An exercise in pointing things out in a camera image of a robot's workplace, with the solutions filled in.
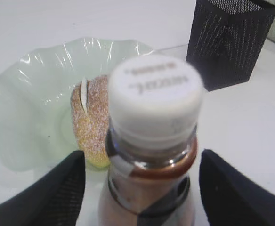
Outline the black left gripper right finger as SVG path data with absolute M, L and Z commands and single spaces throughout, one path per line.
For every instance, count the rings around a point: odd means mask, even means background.
M 275 226 L 275 195 L 210 149 L 201 155 L 199 187 L 211 226 Z

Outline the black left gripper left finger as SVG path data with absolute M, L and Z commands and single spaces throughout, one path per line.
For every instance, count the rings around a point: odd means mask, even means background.
M 36 183 L 0 204 L 0 226 L 74 226 L 86 184 L 83 151 L 74 151 Z

